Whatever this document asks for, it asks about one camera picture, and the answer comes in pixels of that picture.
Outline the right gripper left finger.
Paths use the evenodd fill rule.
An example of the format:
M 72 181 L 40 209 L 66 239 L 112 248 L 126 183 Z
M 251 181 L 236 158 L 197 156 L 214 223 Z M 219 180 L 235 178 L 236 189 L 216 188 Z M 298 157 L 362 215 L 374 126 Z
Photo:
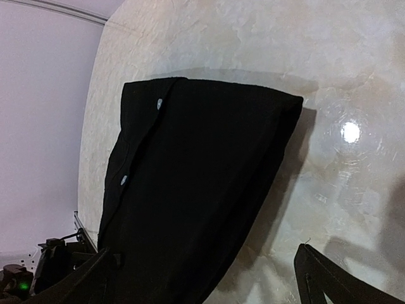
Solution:
M 29 303 L 113 303 L 115 279 L 122 259 L 109 249 L 83 254 L 84 263 L 58 282 L 51 284 L 48 275 L 34 282 Z

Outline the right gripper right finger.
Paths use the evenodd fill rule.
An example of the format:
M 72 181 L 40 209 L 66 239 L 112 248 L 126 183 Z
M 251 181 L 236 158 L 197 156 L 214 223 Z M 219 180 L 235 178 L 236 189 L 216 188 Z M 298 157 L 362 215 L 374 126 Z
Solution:
M 301 303 L 402 303 L 346 272 L 308 244 L 300 244 L 294 270 Z

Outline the black garment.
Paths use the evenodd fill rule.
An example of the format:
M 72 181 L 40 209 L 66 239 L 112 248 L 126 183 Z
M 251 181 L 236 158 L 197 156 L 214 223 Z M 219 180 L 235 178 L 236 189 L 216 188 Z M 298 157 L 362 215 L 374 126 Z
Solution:
M 303 99 L 183 77 L 126 83 L 97 244 L 114 303 L 202 303 L 241 249 Z

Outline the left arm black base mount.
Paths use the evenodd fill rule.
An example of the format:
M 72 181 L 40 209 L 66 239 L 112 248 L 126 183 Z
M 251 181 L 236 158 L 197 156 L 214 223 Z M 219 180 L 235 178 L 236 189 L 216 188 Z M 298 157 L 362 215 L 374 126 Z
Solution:
M 92 254 L 77 233 L 50 238 L 28 251 L 1 252 L 1 301 L 21 303 L 34 295 L 33 282 L 48 275 L 51 284 L 67 276 Z

